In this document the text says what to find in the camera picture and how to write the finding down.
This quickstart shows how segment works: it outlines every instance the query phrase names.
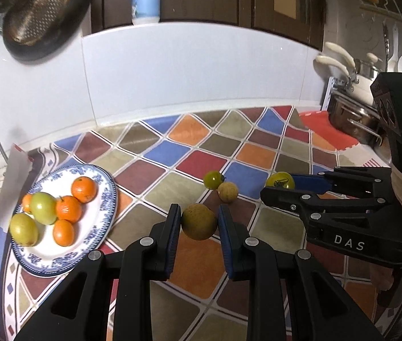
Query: silver screw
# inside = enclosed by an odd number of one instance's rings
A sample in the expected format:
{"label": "silver screw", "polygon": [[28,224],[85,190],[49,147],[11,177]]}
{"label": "silver screw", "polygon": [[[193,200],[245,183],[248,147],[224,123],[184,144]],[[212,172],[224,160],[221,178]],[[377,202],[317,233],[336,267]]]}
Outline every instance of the silver screw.
{"label": "silver screw", "polygon": [[150,246],[150,245],[152,245],[152,244],[154,243],[154,239],[153,239],[152,237],[143,237],[143,238],[139,241],[139,243],[140,243],[142,246]]}
{"label": "silver screw", "polygon": [[101,258],[101,251],[93,250],[93,251],[89,252],[88,258],[90,260],[98,260],[98,259],[100,259]]}
{"label": "silver screw", "polygon": [[307,260],[312,257],[312,254],[310,254],[310,251],[308,250],[299,250],[297,252],[297,256],[300,257],[301,259]]}
{"label": "silver screw", "polygon": [[256,246],[256,245],[258,245],[259,240],[258,240],[256,237],[247,237],[247,238],[245,239],[245,243],[246,243],[248,246]]}

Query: colorful diamond pattern tablecloth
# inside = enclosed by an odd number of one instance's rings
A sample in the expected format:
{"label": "colorful diamond pattern tablecloth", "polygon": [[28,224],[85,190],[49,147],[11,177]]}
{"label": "colorful diamond pattern tablecloth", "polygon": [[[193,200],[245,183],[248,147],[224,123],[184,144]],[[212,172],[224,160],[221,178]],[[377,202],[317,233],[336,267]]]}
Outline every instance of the colorful diamond pattern tablecloth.
{"label": "colorful diamond pattern tablecloth", "polygon": [[[114,226],[101,246],[105,253],[123,250],[146,236],[153,224],[165,219],[171,203],[184,209],[202,202],[216,211],[220,200],[215,191],[204,187],[202,177],[218,170],[239,187],[239,198],[230,209],[234,220],[245,224],[250,234],[289,253],[306,247],[371,319],[380,320],[387,311],[376,305],[367,264],[308,244],[297,216],[259,201],[259,191],[273,171],[318,173],[336,165],[363,165],[373,158],[361,145],[336,149],[308,130],[291,106],[148,119],[69,137],[41,151],[57,165],[92,163],[113,175],[119,203]],[[12,340],[65,275],[34,277],[10,252],[4,265],[4,333]],[[116,294],[117,282],[111,296],[108,340],[112,339]],[[181,232],[174,272],[168,282],[151,284],[151,303],[155,340],[246,339],[248,284],[227,279],[218,236],[194,241]],[[290,340],[287,299],[285,307]],[[381,329],[391,319],[385,316]]]}

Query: plate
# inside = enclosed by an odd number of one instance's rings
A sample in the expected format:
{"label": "plate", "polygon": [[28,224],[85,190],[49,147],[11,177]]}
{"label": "plate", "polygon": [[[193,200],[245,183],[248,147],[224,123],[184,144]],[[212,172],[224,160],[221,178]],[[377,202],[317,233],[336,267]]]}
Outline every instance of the plate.
{"label": "plate", "polygon": [[[73,245],[59,246],[52,238],[53,225],[36,222],[39,239],[35,246],[22,247],[11,240],[14,255],[29,273],[40,277],[61,275],[72,269],[91,250],[106,238],[117,209],[117,189],[111,175],[91,164],[59,168],[33,185],[29,193],[47,192],[54,197],[71,195],[71,184],[79,176],[93,179],[98,185],[94,200],[84,204],[82,218],[74,224],[76,239]],[[19,205],[15,213],[22,213]]]}

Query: pan handle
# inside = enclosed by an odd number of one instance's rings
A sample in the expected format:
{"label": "pan handle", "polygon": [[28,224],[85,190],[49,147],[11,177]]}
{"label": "pan handle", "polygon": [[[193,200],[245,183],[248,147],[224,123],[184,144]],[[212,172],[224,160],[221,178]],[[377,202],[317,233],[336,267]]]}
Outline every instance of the pan handle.
{"label": "pan handle", "polygon": [[356,63],[354,62],[354,58],[351,56],[349,52],[347,52],[343,47],[337,45],[334,42],[326,42],[324,44],[330,51],[338,53],[339,55],[343,56],[351,68],[356,67]]}
{"label": "pan handle", "polygon": [[361,123],[359,123],[359,122],[356,122],[355,120],[348,119],[348,122],[350,122],[352,125],[355,125],[356,127],[360,128],[361,130],[364,130],[364,131],[366,131],[366,132],[372,134],[373,136],[375,136],[375,137],[378,139],[378,141],[379,141],[379,146],[381,146],[381,144],[382,144],[382,137],[381,137],[378,133],[376,133],[375,131],[372,131],[372,130],[371,130],[370,128],[368,128],[367,126],[365,126],[365,125],[363,125],[363,124],[361,124]]}
{"label": "pan handle", "polygon": [[344,75],[350,78],[347,67],[338,60],[331,58],[330,56],[317,55],[315,61],[323,65],[331,65],[333,67],[339,68]]}

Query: small orange fruit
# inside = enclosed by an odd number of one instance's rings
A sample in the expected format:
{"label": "small orange fruit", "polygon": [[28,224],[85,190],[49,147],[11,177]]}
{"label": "small orange fruit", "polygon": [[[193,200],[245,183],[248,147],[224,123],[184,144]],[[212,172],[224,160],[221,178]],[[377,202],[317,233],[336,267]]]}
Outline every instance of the small orange fruit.
{"label": "small orange fruit", "polygon": [[79,200],[73,196],[59,197],[56,202],[56,215],[71,223],[76,223],[83,213],[83,207]]}
{"label": "small orange fruit", "polygon": [[66,220],[58,220],[54,224],[52,237],[59,246],[70,246],[74,242],[74,227]]}
{"label": "small orange fruit", "polygon": [[97,195],[97,184],[88,177],[76,178],[71,185],[71,194],[82,203],[88,203]]}
{"label": "small orange fruit", "polygon": [[24,195],[24,197],[22,198],[22,208],[24,209],[24,211],[26,213],[31,214],[32,211],[30,210],[30,203],[32,201],[32,194],[26,194]]}

